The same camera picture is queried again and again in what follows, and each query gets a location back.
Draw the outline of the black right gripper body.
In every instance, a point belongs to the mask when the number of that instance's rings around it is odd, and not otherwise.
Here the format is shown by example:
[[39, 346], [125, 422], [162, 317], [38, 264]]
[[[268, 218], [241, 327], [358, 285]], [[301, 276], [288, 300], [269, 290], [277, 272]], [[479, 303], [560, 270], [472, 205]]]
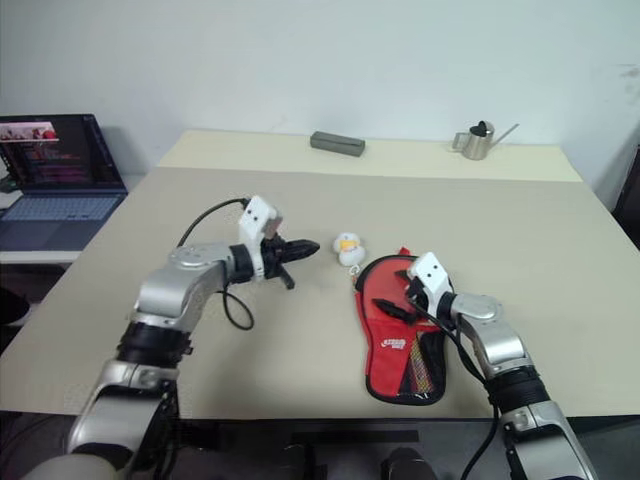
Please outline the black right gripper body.
[[429, 320], [435, 319], [435, 277], [415, 276], [409, 279], [406, 297], [415, 310]]

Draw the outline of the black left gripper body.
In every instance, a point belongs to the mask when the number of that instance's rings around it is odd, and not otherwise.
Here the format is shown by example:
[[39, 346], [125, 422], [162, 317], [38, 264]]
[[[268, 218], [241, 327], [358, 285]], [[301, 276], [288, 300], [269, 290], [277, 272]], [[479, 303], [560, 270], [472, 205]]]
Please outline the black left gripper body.
[[264, 278], [272, 279], [278, 277], [278, 265], [282, 263], [286, 241], [281, 236], [274, 236], [271, 239], [264, 239], [261, 242], [261, 256], [264, 267]]

